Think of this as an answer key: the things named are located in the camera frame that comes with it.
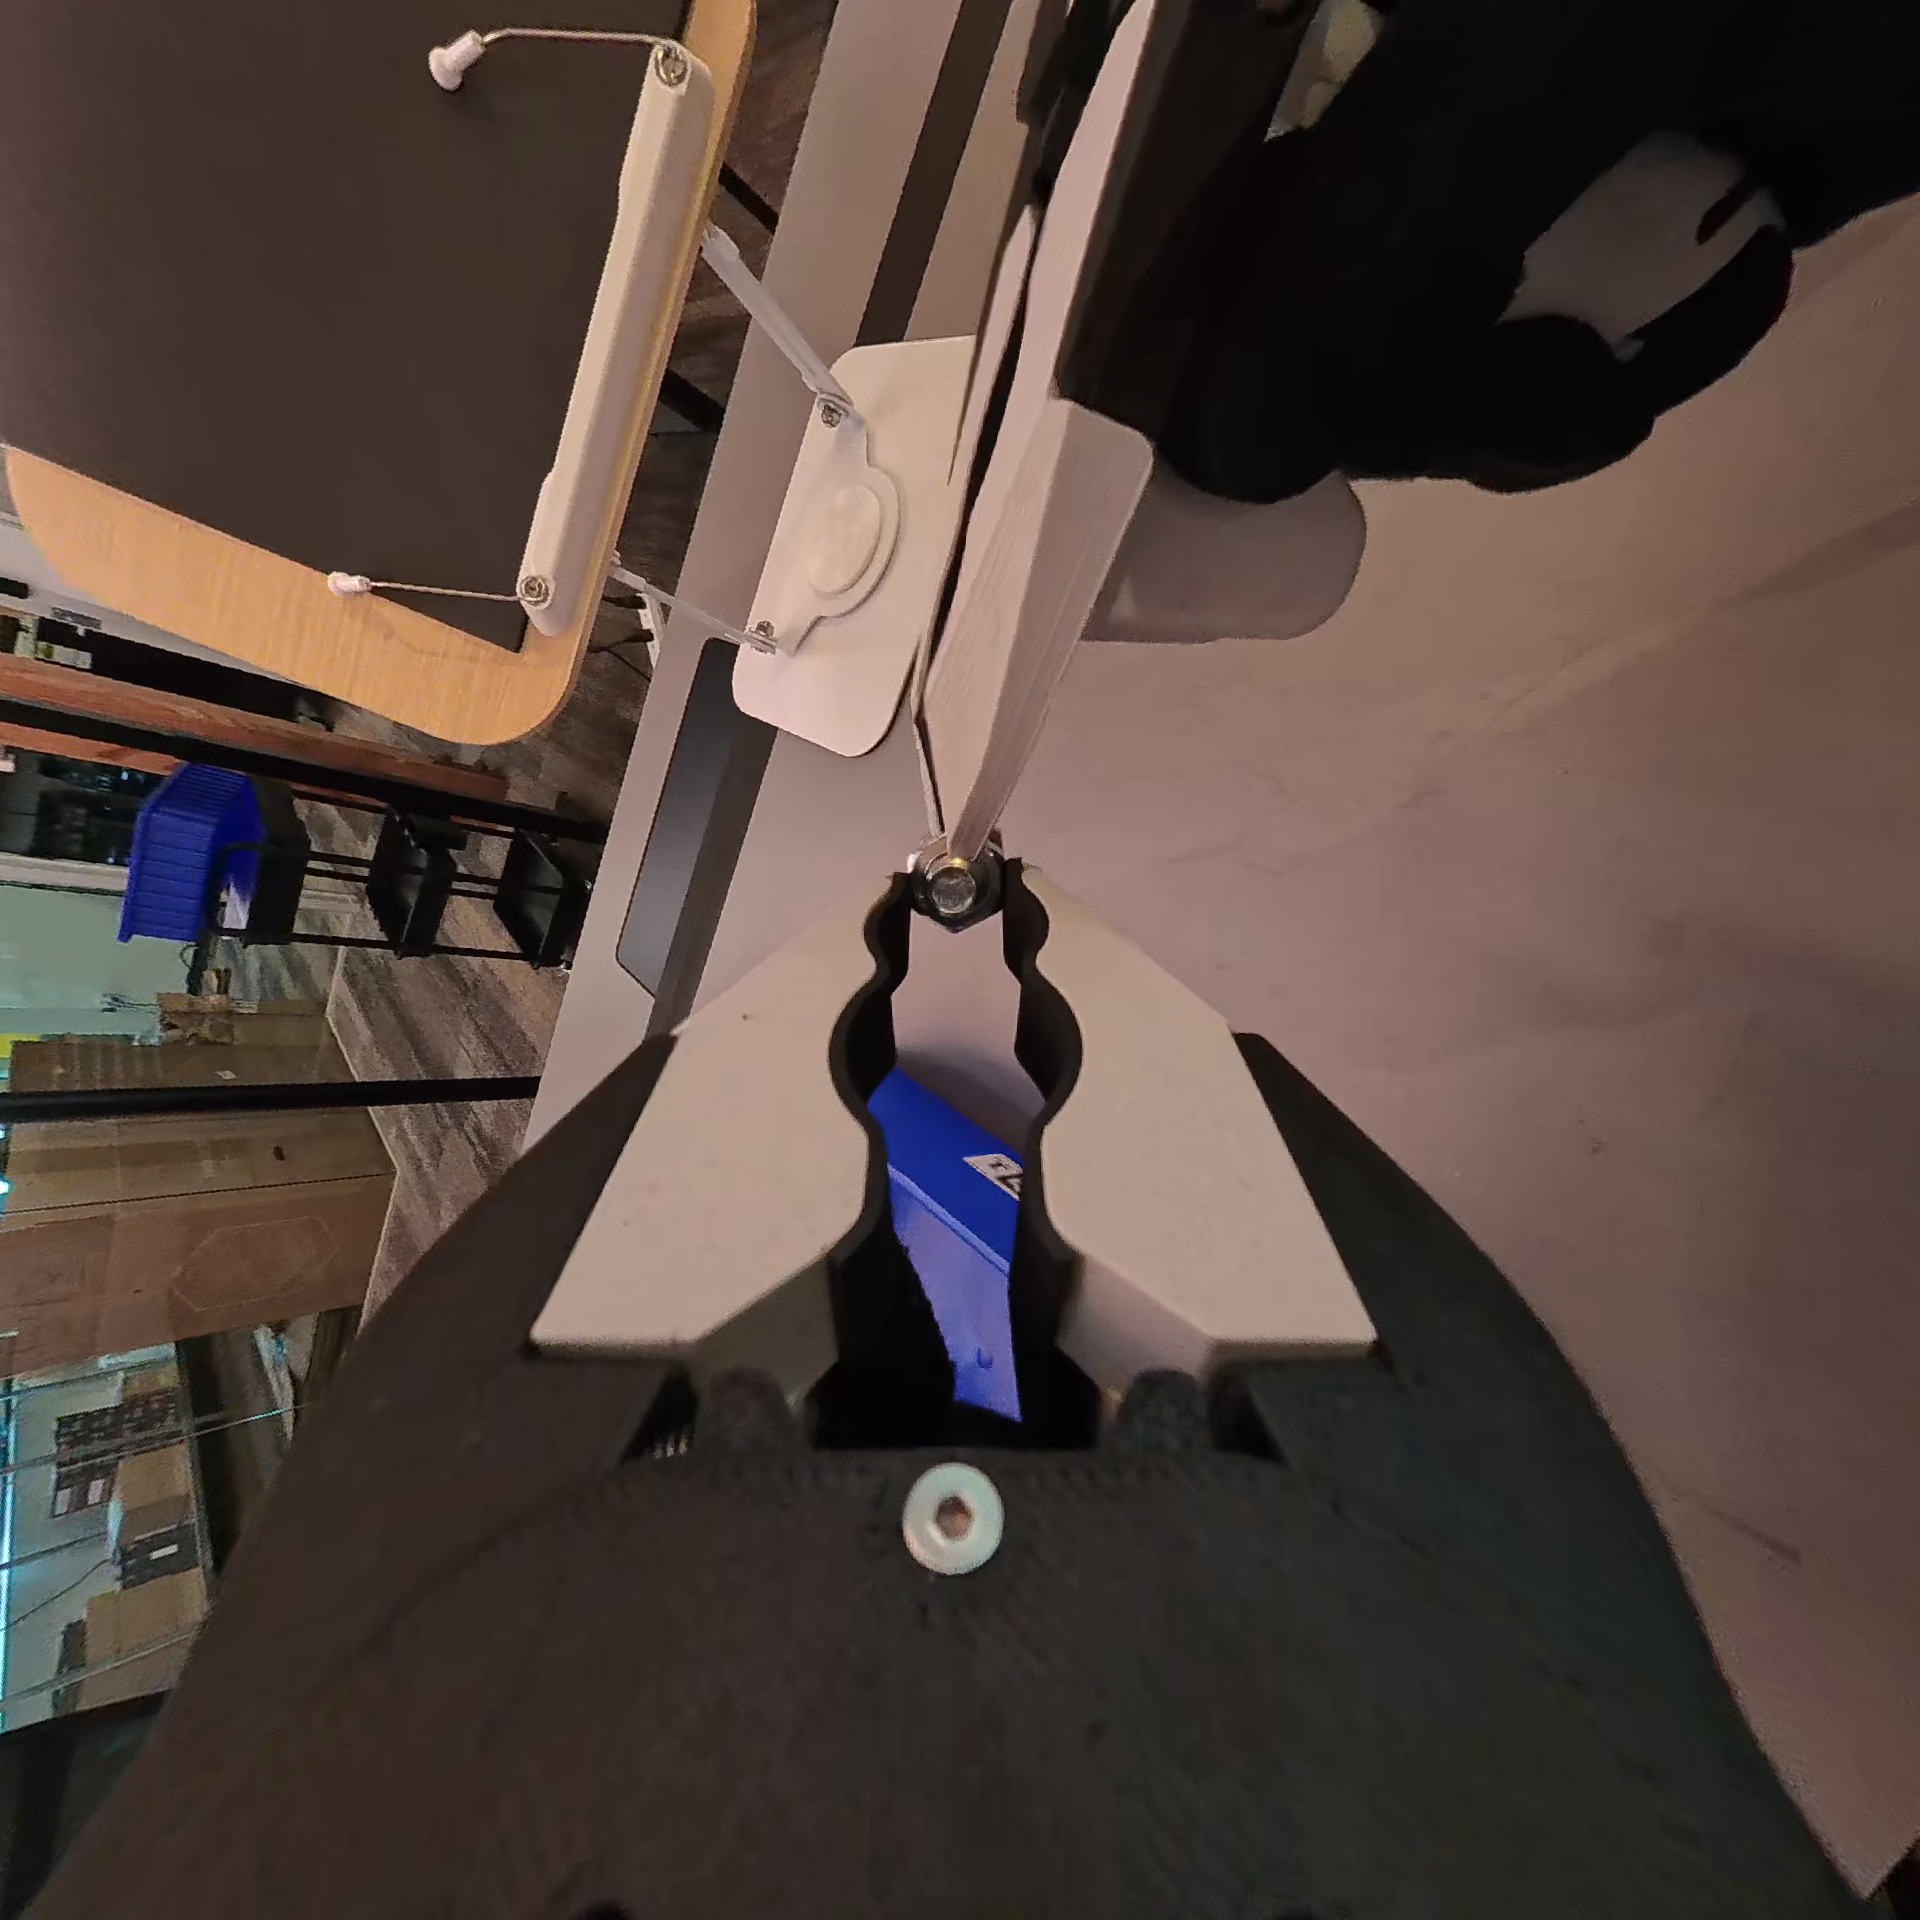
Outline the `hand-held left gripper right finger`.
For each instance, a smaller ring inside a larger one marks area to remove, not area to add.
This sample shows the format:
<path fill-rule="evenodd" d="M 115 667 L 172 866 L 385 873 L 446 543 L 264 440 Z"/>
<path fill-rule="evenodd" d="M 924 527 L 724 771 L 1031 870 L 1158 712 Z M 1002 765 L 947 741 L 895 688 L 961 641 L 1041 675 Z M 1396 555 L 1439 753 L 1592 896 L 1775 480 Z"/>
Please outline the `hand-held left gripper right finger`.
<path fill-rule="evenodd" d="M 1028 862 L 1003 873 L 1024 1136 L 1010 1330 L 1026 1443 L 1091 1443 L 1145 1375 L 1376 1349 L 1228 1019 Z"/>

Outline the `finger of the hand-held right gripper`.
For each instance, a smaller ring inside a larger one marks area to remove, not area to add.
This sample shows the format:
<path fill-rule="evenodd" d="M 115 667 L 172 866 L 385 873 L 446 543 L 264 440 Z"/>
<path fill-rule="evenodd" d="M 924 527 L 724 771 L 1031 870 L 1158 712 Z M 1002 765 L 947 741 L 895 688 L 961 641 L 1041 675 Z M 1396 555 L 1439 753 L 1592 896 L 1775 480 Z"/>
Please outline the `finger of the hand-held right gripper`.
<path fill-rule="evenodd" d="M 926 720 L 944 841 L 970 857 L 992 841 L 1039 747 L 1049 702 L 1110 581 L 1154 466 L 1151 435 L 1066 394 L 1076 299 L 1099 253 L 1121 143 L 1164 3 L 1131 3 L 1042 202 L 1018 349 L 1002 406 L 977 447 L 952 601 L 929 672 Z"/>
<path fill-rule="evenodd" d="M 934 575 L 930 614 L 915 663 L 905 686 L 905 717 L 910 725 L 910 741 L 916 753 L 919 791 L 926 814 L 924 841 L 944 841 L 944 805 L 940 798 L 940 778 L 934 768 L 934 747 L 929 744 L 926 694 L 929 672 L 944 629 L 952 590 L 953 563 L 963 552 L 964 530 L 970 522 L 970 501 L 974 486 L 977 447 L 987 424 L 987 413 L 1008 352 L 1018 349 L 1026 283 L 1034 271 L 1034 253 L 1039 246 L 1041 214 L 1024 207 L 1015 217 L 1015 226 L 1006 237 L 991 296 L 974 333 L 974 349 L 967 370 L 967 386 L 963 393 L 963 413 L 952 438 L 952 459 L 944 482 L 944 555 Z"/>

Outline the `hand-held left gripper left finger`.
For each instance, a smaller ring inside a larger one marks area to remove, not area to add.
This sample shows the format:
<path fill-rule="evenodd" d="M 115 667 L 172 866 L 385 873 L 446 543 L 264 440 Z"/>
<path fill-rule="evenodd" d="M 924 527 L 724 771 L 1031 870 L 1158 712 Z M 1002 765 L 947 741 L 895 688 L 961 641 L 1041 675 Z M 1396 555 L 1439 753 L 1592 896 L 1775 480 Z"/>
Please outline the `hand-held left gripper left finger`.
<path fill-rule="evenodd" d="M 634 1393 L 625 1443 L 690 1442 L 743 1390 L 802 1443 L 935 1443 L 953 1361 L 896 1233 L 874 1091 L 915 903 L 886 873 L 671 1033 L 530 1169 L 530 1355 Z"/>

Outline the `blue storage bin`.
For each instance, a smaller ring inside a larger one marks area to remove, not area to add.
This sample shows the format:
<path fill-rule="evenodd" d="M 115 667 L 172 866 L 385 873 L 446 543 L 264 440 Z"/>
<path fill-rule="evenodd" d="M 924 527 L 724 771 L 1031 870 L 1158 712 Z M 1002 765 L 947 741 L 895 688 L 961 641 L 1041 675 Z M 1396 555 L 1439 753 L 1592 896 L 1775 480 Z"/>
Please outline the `blue storage bin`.
<path fill-rule="evenodd" d="M 904 1070 L 872 1095 L 896 1237 L 944 1337 L 953 1393 L 1020 1421 L 1010 1266 L 1020 1153 Z"/>
<path fill-rule="evenodd" d="M 311 851 L 292 786 L 185 762 L 135 818 L 116 939 L 286 944 Z"/>

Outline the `silver hex nut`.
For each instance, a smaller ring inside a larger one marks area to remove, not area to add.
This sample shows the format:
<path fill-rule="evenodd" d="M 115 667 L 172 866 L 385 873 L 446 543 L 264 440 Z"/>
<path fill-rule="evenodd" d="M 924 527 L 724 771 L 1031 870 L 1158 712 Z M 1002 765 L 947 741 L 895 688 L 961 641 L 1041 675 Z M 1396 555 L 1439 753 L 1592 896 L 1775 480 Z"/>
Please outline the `silver hex nut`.
<path fill-rule="evenodd" d="M 970 914 L 967 919 L 963 919 L 963 921 L 940 921 L 929 909 L 926 875 L 929 875 L 929 869 L 937 869 L 944 862 L 961 862 L 961 858 L 964 858 L 974 869 L 974 873 L 979 875 L 980 901 L 977 904 L 977 911 Z M 999 909 L 1002 909 L 1002 870 L 1003 870 L 1003 862 L 1002 862 L 1002 851 L 998 850 L 994 843 L 987 843 L 986 847 L 980 847 L 979 851 L 972 851 L 972 854 L 953 851 L 947 843 L 929 843 L 926 847 L 922 847 L 915 854 L 915 858 L 910 863 L 907 890 L 910 890 L 915 909 L 919 914 L 924 914 L 926 921 L 930 921 L 940 927 L 947 927 L 947 929 L 964 929 L 964 927 L 972 927 L 972 925 L 977 925 L 980 921 L 987 921 L 994 914 L 999 914 Z"/>

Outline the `person's right hand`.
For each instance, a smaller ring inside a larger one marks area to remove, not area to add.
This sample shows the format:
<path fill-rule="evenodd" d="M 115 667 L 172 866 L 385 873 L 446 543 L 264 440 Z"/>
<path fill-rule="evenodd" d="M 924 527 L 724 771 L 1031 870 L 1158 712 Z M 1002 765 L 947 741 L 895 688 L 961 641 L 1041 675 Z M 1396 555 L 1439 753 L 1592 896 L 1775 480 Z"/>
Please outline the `person's right hand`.
<path fill-rule="evenodd" d="M 1918 3 L 1383 3 L 1233 191 L 1160 455 L 1561 486 L 1783 318 L 1801 253 L 1915 194 Z"/>

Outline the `dark table slot cover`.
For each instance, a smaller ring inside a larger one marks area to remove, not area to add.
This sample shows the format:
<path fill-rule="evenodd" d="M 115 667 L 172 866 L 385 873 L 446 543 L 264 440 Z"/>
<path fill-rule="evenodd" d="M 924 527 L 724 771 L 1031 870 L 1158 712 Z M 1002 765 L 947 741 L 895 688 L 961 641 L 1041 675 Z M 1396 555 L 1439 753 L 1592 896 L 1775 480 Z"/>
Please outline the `dark table slot cover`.
<path fill-rule="evenodd" d="M 1018 185 L 1024 143 L 1018 103 L 1039 17 L 1039 2 L 1014 2 L 1008 9 L 967 145 L 943 200 L 916 301 L 904 326 L 907 339 L 972 335 L 980 323 Z"/>

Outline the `black floor pole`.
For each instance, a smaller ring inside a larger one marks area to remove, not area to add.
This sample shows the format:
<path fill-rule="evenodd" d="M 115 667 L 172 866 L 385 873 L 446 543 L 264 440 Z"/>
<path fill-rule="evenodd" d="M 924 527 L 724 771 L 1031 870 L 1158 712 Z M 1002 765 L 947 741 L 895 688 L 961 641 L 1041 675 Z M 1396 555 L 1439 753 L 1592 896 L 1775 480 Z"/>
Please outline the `black floor pole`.
<path fill-rule="evenodd" d="M 2 1123 L 228 1112 L 368 1112 L 414 1105 L 523 1101 L 537 1097 L 537 1091 L 537 1073 L 350 1079 L 340 1082 L 214 1088 L 78 1088 L 58 1091 L 2 1091 Z"/>

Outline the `large cardboard box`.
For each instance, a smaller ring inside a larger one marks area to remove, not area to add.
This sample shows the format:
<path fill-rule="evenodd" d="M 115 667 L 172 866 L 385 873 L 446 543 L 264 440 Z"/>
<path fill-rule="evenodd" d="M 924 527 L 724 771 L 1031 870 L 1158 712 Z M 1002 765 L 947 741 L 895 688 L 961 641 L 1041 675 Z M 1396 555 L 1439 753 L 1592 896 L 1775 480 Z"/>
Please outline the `large cardboard box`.
<path fill-rule="evenodd" d="M 162 994 L 160 1037 L 10 1037 L 22 1095 L 332 1086 L 316 998 Z M 134 1114 L 7 1133 L 4 1374 L 359 1304 L 394 1200 L 366 1110 Z"/>

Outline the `storage shelf with boxes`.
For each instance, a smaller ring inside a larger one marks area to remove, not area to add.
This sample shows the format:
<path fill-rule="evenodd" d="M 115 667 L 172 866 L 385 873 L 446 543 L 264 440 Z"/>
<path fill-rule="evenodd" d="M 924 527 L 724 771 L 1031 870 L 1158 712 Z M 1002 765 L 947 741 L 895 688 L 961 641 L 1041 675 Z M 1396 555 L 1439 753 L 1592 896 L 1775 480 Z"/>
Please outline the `storage shelf with boxes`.
<path fill-rule="evenodd" d="M 4 1378 L 4 1729 L 177 1683 L 211 1599 L 179 1345 Z"/>

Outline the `tilted wooden board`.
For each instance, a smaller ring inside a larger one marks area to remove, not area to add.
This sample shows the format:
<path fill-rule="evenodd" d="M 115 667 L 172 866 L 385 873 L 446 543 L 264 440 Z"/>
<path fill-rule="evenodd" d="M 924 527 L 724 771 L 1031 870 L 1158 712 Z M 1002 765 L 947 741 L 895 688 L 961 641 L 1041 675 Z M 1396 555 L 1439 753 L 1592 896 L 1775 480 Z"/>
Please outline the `tilted wooden board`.
<path fill-rule="evenodd" d="M 496 744 L 583 670 L 756 7 L 4 3 L 4 456 L 90 602 Z"/>

